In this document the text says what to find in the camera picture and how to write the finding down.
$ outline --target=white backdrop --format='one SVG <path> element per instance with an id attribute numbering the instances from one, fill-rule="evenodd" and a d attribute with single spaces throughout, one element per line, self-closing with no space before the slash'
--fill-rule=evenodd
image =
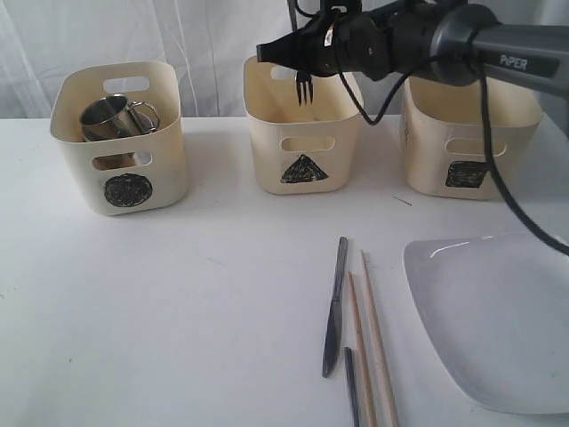
<path id="1" fill-rule="evenodd" d="M 506 23 L 569 24 L 566 0 L 479 3 Z M 301 4 L 314 11 L 319 0 Z M 184 116 L 241 116 L 244 60 L 289 30 L 285 0 L 0 0 L 0 117 L 48 117 L 65 76 L 132 60 L 176 68 Z M 379 109 L 395 78 L 359 78 L 367 109 Z M 563 101 L 544 105 L 565 122 Z"/>

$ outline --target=storage bin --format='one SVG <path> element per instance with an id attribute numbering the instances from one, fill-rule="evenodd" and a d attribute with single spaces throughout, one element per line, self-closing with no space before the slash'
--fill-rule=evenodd
<path id="1" fill-rule="evenodd" d="M 494 157 L 507 180 L 543 114 L 530 90 L 493 79 L 488 86 Z M 478 82 L 453 87 L 409 78 L 400 133 L 405 178 L 413 189 L 478 200 L 498 195 L 485 162 Z"/>
<path id="2" fill-rule="evenodd" d="M 110 94 L 106 82 L 125 83 L 133 77 L 145 77 L 148 88 L 121 93 L 131 101 L 152 104 L 161 119 L 159 129 L 130 138 L 84 142 L 79 123 L 83 110 Z M 178 81 L 168 64 L 132 62 L 72 74 L 63 82 L 53 108 L 51 133 L 84 199 L 97 213 L 127 214 L 171 205 L 188 190 Z"/>
<path id="3" fill-rule="evenodd" d="M 314 102 L 299 105 L 293 73 L 255 57 L 244 65 L 244 102 L 255 175 L 274 194 L 332 191 L 349 179 L 359 113 L 339 77 L 312 77 Z M 355 78 L 346 74 L 362 102 Z"/>

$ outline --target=white table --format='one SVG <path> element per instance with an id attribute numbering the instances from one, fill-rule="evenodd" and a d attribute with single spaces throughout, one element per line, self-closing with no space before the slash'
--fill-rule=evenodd
<path id="1" fill-rule="evenodd" d="M 397 126 L 388 117 L 363 128 L 346 188 L 277 197 L 254 180 L 245 119 L 184 119 L 188 196 L 108 218 L 81 199 L 48 120 L 0 121 L 0 424 L 350 426 L 343 367 L 320 377 L 346 235 L 351 269 L 361 271 L 359 249 L 372 259 L 403 427 L 569 425 L 564 415 L 478 407 L 437 358 L 405 281 L 403 248 L 521 225 L 500 201 L 408 189 Z M 569 144 L 546 119 L 515 187 L 565 237 L 568 160 Z"/>

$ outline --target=fork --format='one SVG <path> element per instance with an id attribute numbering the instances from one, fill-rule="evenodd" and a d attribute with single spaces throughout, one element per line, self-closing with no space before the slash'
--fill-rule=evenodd
<path id="1" fill-rule="evenodd" d="M 295 0 L 288 1 L 288 14 L 291 18 L 291 27 L 293 31 L 299 29 L 298 22 L 296 20 L 296 9 Z M 312 76 L 305 71 L 297 71 L 294 78 L 296 82 L 296 96 L 299 99 L 299 105 L 304 102 L 307 105 L 309 102 L 312 103 L 314 100 L 314 84 L 312 83 Z"/>

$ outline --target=metal cup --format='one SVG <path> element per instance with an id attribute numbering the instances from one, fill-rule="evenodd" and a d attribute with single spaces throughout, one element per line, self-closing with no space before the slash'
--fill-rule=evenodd
<path id="1" fill-rule="evenodd" d="M 155 120 L 146 124 L 140 119 L 137 107 L 152 111 Z M 156 109 L 145 101 L 129 101 L 121 94 L 109 95 L 95 101 L 79 117 L 84 141 L 104 141 L 153 133 L 160 126 Z"/>

